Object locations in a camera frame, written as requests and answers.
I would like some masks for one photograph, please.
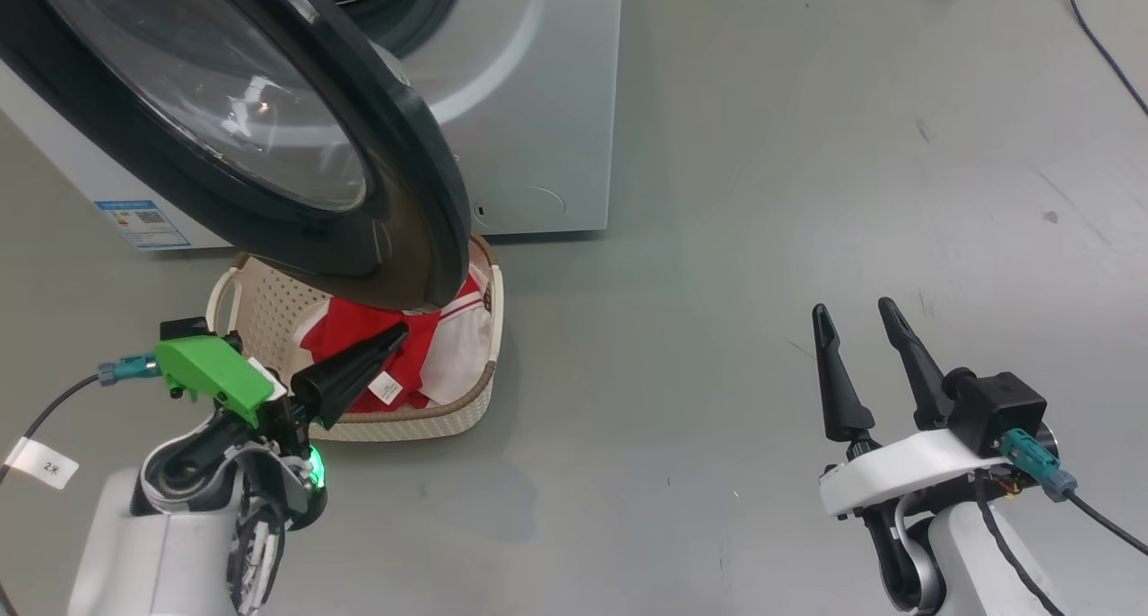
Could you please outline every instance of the beige plastic basket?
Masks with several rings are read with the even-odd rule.
[[[406,442],[433,439],[465,432],[487,412],[494,387],[498,349],[502,343],[503,281],[498,262],[490,244],[480,236],[471,239],[471,264],[482,270],[489,281],[490,313],[494,329],[487,367],[461,399],[439,407],[400,408],[396,412],[348,414],[332,429],[311,427],[311,437],[336,442]],[[243,354],[255,356],[264,366],[279,372],[285,382],[292,375],[292,335],[309,310],[321,305],[329,296],[311,289],[295,278],[269,267],[255,257],[241,254],[235,264],[216,282],[208,298],[209,326],[216,326],[220,305],[231,293],[225,332],[238,330],[243,340]]]

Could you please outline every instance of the open washing machine door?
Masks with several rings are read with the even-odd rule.
[[[333,0],[0,0],[0,56],[157,194],[309,286],[429,310],[464,281],[453,155]]]

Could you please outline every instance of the cable connector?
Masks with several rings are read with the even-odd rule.
[[[155,354],[126,356],[111,364],[100,364],[100,384],[104,388],[108,384],[119,383],[127,379],[155,379],[163,374],[160,372],[160,364],[155,362]]]
[[[1029,473],[1053,501],[1062,502],[1066,500],[1065,492],[1076,490],[1076,477],[1062,470],[1061,460],[1053,457],[1045,445],[1040,445],[1035,437],[1024,429],[1009,429],[1001,436],[1000,444],[1001,454],[1008,458],[1013,466]]]

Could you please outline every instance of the gray floor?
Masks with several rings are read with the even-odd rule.
[[[1148,89],[1143,0],[1080,2]],[[802,353],[827,302],[877,438],[909,435],[885,294],[943,367],[1044,392],[1081,494],[1148,533],[1146,146],[1065,0],[625,0],[611,231],[497,245],[488,415],[328,445],[266,614],[892,614],[864,530],[821,514],[843,449]],[[5,442],[227,257],[134,252],[10,125],[0,165]],[[80,470],[0,491],[22,613],[62,613],[103,477],[200,412],[138,383],[48,421]],[[1040,493],[1003,510],[1073,613],[1145,613],[1132,549]]]

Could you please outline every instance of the red cloth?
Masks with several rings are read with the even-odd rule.
[[[478,289],[479,286],[474,278],[466,278],[459,297],[475,293]],[[311,351],[311,358],[315,359],[315,362],[320,362],[354,345],[354,343],[373,337],[373,335],[390,329],[398,322],[406,322],[406,326],[410,327],[410,335],[382,367],[382,371],[389,374],[396,383],[402,384],[403,391],[398,392],[398,396],[388,406],[373,391],[366,390],[347,412],[350,414],[395,412],[406,404],[416,408],[425,408],[430,399],[419,392],[422,388],[422,362],[427,359],[427,350],[430,348],[430,341],[434,338],[434,330],[435,327],[439,327],[441,315],[442,313],[437,312],[433,314],[385,312],[385,310],[356,305],[355,302],[343,301],[343,298],[331,298],[327,315],[319,319],[319,322],[316,322],[316,326],[304,335],[300,346]]]

